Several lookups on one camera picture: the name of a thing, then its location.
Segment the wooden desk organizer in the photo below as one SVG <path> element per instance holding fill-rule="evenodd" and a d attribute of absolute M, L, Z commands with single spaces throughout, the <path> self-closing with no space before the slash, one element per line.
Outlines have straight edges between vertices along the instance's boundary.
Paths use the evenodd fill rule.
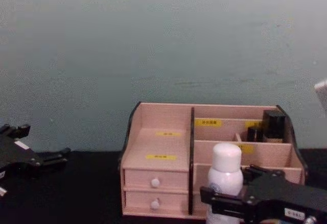
<path fill-rule="evenodd" d="M 242 149 L 242 165 L 282 169 L 304 184 L 307 167 L 286 115 L 284 143 L 246 142 L 247 128 L 263 111 L 279 106 L 139 103 L 130 116 L 119 161 L 123 215 L 205 219 L 200 186 L 207 185 L 212 149 L 230 142 Z M 151 203 L 159 202 L 156 210 Z"/>

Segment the screw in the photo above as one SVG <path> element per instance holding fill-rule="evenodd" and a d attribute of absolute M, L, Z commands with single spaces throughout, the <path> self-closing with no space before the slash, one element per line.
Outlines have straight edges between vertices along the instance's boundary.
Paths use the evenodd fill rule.
<path fill-rule="evenodd" d="M 304 224 L 315 224 L 317 223 L 317 219 L 314 216 L 309 216 L 305 221 Z"/>

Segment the white knob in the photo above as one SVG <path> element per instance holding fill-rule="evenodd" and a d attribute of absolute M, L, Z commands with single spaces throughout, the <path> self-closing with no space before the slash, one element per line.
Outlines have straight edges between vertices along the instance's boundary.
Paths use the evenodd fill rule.
<path fill-rule="evenodd" d="M 157 188 L 158 186 L 160 186 L 160 181 L 158 178 L 154 178 L 152 179 L 151 181 L 151 186 L 154 187 L 154 188 Z"/>
<path fill-rule="evenodd" d="M 156 199 L 151 202 L 151 209 L 152 210 L 157 210 L 160 207 L 159 199 Z"/>

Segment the yellow label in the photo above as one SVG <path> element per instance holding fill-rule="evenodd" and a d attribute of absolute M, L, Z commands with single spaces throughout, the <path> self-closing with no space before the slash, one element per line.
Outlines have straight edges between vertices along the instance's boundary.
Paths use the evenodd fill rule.
<path fill-rule="evenodd" d="M 223 122 L 220 119 L 216 118 L 196 118 L 195 126 L 212 126 L 220 127 L 223 125 Z"/>
<path fill-rule="evenodd" d="M 156 136 L 180 136 L 180 133 L 176 132 L 157 132 L 155 133 Z"/>
<path fill-rule="evenodd" d="M 262 126 L 262 121 L 261 120 L 249 120 L 245 121 L 245 128 L 249 128 L 251 126 Z"/>
<path fill-rule="evenodd" d="M 253 154 L 254 146 L 248 144 L 238 144 L 243 154 Z"/>
<path fill-rule="evenodd" d="M 146 155 L 146 159 L 161 159 L 161 160 L 176 160 L 177 156 L 175 155 Z"/>

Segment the wooden drawer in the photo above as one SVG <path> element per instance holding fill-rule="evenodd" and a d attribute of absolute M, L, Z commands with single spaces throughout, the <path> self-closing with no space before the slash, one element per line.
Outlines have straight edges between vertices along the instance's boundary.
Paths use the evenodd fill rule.
<path fill-rule="evenodd" d="M 153 186 L 153 180 L 157 179 L 157 185 Z M 166 171 L 147 171 L 147 170 L 125 170 L 126 187 L 142 187 L 153 189 L 188 189 L 187 172 L 166 172 Z"/>
<path fill-rule="evenodd" d="M 158 199 L 159 207 L 151 209 L 151 203 Z M 142 211 L 155 213 L 161 210 L 185 211 L 188 209 L 187 194 L 170 194 L 154 192 L 126 192 L 126 207 L 140 208 Z"/>

